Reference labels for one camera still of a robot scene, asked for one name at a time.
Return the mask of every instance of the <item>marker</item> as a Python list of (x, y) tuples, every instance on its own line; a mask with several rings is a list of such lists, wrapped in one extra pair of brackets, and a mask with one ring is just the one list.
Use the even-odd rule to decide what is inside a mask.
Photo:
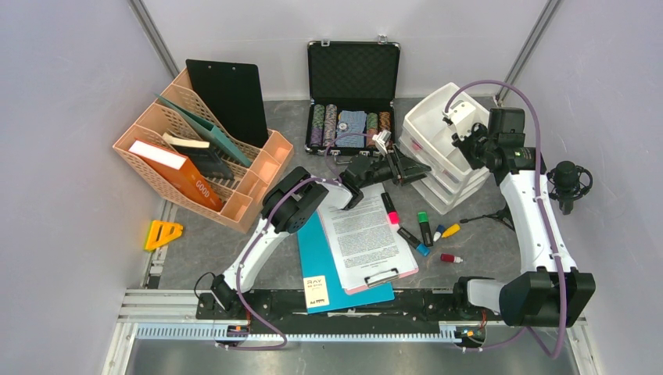
[(439, 238), (442, 237), (442, 233), (444, 233), (445, 230), (446, 228), (442, 224), (438, 225), (437, 229), (435, 229), (435, 234), (433, 234), (433, 241), (435, 242), (439, 240)]
[(382, 196), (382, 203), (385, 204), (389, 222), (392, 224), (398, 224), (400, 222), (398, 213), (396, 212), (396, 208), (393, 206), (392, 198), (389, 196), (389, 193), (382, 193), (380, 196)]
[(447, 263), (461, 263), (463, 259), (460, 256), (455, 256), (451, 254), (442, 254), (439, 256), (439, 260)]
[(442, 238), (447, 238), (453, 236), (456, 232), (461, 230), (461, 226), (458, 224), (454, 224), (451, 227), (448, 227), (444, 233), (442, 233)]
[(428, 214), (421, 211), (417, 214), (419, 218), (419, 229), (421, 229), (421, 238), (424, 239), (424, 245), (433, 246), (433, 235), (431, 234), (431, 224), (428, 222)]
[(402, 237), (407, 243), (414, 248), (414, 250), (417, 250), (419, 254), (423, 256), (427, 256), (430, 254), (431, 250), (426, 247), (426, 245), (422, 244), (412, 233), (407, 231), (407, 229), (401, 227), (398, 230), (398, 234), (400, 234), (400, 237)]

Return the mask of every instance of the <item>black notebook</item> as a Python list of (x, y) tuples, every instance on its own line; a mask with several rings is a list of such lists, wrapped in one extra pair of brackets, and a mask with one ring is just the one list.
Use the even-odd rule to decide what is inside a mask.
[(269, 138), (258, 66), (186, 60), (193, 91), (235, 139), (262, 148)]
[(210, 145), (208, 141), (184, 139), (168, 133), (164, 133), (162, 137), (164, 141), (173, 146), (175, 151), (188, 156), (193, 165), (204, 177), (224, 178), (228, 180), (235, 178), (232, 170), (221, 160), (223, 154)]

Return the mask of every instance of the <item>black pouch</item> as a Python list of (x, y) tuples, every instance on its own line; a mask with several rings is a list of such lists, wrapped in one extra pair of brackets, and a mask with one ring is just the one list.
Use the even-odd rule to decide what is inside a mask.
[[(323, 155), (326, 146), (312, 144), (314, 106), (336, 105), (336, 124), (341, 111), (389, 113), (391, 140), (396, 138), (393, 99), (400, 45), (381, 37), (377, 42), (311, 41), (308, 44), (311, 105), (306, 125), (306, 152)], [(375, 147), (331, 147), (331, 155), (379, 155)]]

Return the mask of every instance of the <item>yellow marker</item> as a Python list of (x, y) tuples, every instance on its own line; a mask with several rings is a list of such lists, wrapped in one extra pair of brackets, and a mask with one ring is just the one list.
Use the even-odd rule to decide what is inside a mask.
[(183, 230), (184, 227), (181, 224), (153, 220), (149, 225), (145, 250), (153, 252), (159, 246), (164, 246), (168, 242), (179, 238)]
[(458, 224), (454, 224), (451, 227), (448, 227), (444, 233), (442, 233), (442, 238), (447, 238), (453, 236), (456, 232), (461, 230), (461, 226)]

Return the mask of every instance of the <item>white plastic bin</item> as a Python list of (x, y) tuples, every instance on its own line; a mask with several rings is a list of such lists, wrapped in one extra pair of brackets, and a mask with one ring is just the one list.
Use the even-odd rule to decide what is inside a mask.
[[(458, 88), (456, 84), (447, 84), (412, 108), (405, 115), (399, 138), (406, 155), (433, 169), (428, 178), (413, 186), (441, 214), (476, 192), (490, 175), (485, 167), (473, 170), (461, 150), (451, 145), (455, 132), (443, 121), (443, 111)], [(487, 125), (489, 112), (471, 96), (461, 93), (451, 105), (450, 116), (462, 138), (470, 133), (474, 123)]]

